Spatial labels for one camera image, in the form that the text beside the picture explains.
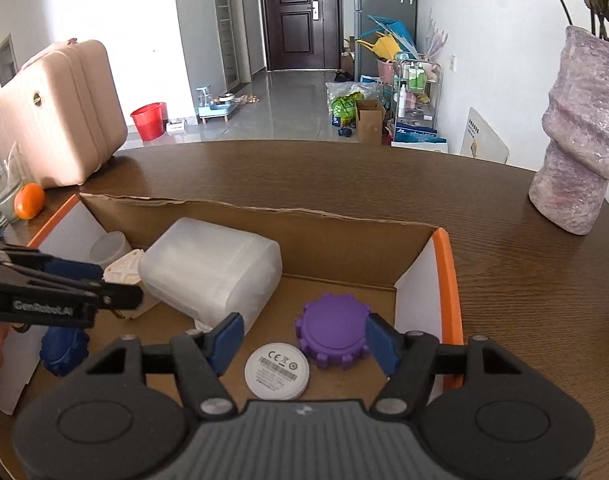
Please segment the small translucent cup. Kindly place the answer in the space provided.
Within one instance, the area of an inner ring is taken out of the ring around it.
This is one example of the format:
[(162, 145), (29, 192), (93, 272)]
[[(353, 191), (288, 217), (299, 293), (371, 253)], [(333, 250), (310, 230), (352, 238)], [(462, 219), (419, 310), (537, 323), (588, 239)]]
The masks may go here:
[(111, 263), (131, 252), (132, 247), (121, 231), (105, 233), (93, 244), (88, 254), (90, 263), (106, 269)]

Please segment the blue gear lid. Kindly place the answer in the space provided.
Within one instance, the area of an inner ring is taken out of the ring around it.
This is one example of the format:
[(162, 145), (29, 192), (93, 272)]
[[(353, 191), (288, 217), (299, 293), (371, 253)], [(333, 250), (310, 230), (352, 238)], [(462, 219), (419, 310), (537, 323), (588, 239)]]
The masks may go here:
[(56, 377), (68, 375), (88, 357), (89, 341), (83, 328), (50, 327), (41, 341), (44, 368)]

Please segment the white ridged lid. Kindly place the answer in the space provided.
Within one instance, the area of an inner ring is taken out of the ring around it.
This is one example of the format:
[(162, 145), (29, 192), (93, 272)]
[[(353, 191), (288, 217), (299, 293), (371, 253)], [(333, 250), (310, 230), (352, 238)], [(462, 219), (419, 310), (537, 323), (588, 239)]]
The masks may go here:
[(245, 382), (260, 400), (296, 400), (308, 388), (310, 365), (295, 346), (272, 342), (258, 348), (245, 365)]

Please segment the purple gear lid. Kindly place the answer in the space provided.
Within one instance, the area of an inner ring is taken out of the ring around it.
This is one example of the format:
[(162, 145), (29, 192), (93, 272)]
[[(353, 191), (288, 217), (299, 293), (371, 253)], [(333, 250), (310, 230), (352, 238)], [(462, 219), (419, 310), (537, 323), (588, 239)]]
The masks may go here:
[(321, 370), (349, 370), (370, 355), (365, 338), (370, 314), (371, 308), (351, 294), (324, 294), (308, 302), (296, 320), (299, 349)]

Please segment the translucent cotton swab bottle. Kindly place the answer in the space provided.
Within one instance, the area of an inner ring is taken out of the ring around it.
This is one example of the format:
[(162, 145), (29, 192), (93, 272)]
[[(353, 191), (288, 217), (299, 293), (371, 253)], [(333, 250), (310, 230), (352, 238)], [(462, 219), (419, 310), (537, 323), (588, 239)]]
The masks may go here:
[(275, 240), (190, 218), (175, 221), (138, 264), (148, 292), (209, 328), (234, 312), (250, 330), (282, 273)]

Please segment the cream cube toy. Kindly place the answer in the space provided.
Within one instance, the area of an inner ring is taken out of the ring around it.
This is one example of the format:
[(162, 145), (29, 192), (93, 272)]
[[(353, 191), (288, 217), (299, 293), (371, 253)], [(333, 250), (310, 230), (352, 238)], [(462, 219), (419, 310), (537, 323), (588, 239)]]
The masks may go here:
[(133, 249), (126, 255), (111, 263), (104, 270), (104, 281), (107, 283), (122, 284), (122, 285), (137, 285), (142, 289), (143, 299), (141, 304), (134, 310), (117, 310), (118, 318), (129, 318), (135, 320), (146, 312), (154, 309), (160, 303), (160, 300), (152, 296), (146, 289), (144, 282), (138, 273), (138, 265), (144, 256), (142, 249)]

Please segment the orange fruit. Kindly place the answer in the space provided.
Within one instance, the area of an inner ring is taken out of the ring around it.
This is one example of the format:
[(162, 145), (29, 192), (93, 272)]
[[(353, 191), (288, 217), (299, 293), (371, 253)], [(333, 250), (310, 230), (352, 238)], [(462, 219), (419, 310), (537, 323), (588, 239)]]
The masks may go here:
[(14, 198), (14, 213), (21, 220), (34, 219), (44, 208), (45, 193), (41, 185), (27, 183)]

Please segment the red cardboard box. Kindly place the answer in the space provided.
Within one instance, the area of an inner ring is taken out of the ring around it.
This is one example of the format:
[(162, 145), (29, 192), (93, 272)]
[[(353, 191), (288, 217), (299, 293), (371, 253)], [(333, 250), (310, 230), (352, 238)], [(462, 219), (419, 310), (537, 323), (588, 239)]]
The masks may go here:
[[(449, 235), (425, 224), (338, 217), (298, 209), (236, 207), (213, 202), (130, 200), (106, 195), (71, 196), (27, 242), (54, 256), (88, 260), (92, 243), (105, 231), (126, 233), (134, 247), (147, 248), (178, 218), (196, 218), (255, 232), (280, 244), (283, 274), (245, 342), (224, 375), (238, 404), (252, 398), (244, 377), (252, 352), (271, 342), (297, 346), (296, 320), (306, 304), (325, 294), (353, 295), (399, 332), (421, 330), (445, 344), (464, 344), (457, 274)], [(138, 318), (98, 312), (90, 330), (91, 353), (122, 335), (161, 344), (194, 328), (190, 316), (158, 304)], [(45, 327), (9, 334), (0, 374), (0, 414), (19, 413), (52, 388), (57, 378), (39, 365)], [(371, 403), (385, 376), (371, 358), (343, 372), (312, 364), (305, 399), (362, 398)]]

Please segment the clear drinking glass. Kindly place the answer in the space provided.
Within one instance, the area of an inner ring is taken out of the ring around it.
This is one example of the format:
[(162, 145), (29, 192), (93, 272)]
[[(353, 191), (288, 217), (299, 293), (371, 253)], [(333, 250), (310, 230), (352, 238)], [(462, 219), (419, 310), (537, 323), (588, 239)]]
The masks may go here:
[(0, 215), (5, 223), (15, 223), (14, 200), (24, 185), (24, 165), (18, 144), (14, 142), (7, 156), (0, 160)]

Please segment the pink small suitcase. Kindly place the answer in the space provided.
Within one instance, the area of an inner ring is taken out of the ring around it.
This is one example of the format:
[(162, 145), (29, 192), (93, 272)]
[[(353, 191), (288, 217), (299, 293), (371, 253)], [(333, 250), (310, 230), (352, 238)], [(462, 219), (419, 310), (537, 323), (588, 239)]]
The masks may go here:
[(52, 44), (0, 89), (0, 159), (20, 156), (44, 188), (81, 185), (126, 142), (105, 46)]

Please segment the red bucket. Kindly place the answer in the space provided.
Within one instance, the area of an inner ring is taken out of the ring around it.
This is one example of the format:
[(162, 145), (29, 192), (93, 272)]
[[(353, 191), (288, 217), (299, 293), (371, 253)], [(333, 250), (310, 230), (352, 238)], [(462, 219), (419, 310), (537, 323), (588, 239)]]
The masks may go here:
[(156, 140), (166, 132), (168, 122), (167, 104), (150, 103), (141, 106), (130, 114), (138, 135), (144, 142)]

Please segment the white leaning board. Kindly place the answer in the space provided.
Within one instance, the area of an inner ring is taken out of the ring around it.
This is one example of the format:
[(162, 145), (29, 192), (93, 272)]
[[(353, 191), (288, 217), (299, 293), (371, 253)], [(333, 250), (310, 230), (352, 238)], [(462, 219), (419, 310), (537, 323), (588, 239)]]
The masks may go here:
[(505, 164), (510, 151), (474, 107), (469, 109), (460, 154), (473, 159)]

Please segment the small cardboard box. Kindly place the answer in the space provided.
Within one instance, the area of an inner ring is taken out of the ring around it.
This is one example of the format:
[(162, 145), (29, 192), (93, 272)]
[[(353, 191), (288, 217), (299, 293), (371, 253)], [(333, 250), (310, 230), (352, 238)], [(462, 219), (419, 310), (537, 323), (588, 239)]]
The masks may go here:
[(378, 100), (358, 100), (355, 102), (355, 131), (362, 144), (381, 146), (385, 110)]

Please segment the green plastic bag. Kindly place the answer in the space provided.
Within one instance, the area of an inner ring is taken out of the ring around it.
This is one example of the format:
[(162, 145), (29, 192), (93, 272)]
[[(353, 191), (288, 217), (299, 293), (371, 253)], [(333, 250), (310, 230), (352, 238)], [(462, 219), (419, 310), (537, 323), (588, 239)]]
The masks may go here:
[(329, 118), (336, 128), (350, 127), (355, 123), (355, 102), (378, 100), (382, 94), (382, 85), (373, 81), (334, 81), (325, 85)]

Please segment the purple ceramic vase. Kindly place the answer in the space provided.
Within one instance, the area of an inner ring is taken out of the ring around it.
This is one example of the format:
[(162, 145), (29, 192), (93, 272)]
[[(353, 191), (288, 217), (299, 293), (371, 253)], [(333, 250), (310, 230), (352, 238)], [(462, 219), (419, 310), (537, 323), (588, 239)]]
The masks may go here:
[(542, 129), (550, 143), (529, 200), (561, 229), (588, 234), (609, 185), (609, 42), (567, 27)]

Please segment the yellow blue folded items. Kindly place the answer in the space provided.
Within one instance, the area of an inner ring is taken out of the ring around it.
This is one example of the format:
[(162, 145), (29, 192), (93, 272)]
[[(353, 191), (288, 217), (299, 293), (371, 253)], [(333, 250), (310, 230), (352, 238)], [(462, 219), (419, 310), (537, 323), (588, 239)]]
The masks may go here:
[(419, 57), (411, 32), (401, 21), (374, 15), (369, 15), (367, 19), (376, 27), (363, 32), (355, 42), (367, 48), (376, 58), (393, 61), (399, 53), (413, 60)]

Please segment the dark entrance door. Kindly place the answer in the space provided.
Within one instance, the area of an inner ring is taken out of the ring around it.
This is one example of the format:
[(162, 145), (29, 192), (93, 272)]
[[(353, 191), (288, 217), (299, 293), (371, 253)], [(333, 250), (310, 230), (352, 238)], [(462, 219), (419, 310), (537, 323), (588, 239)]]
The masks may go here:
[(338, 70), (341, 0), (262, 0), (268, 68)]

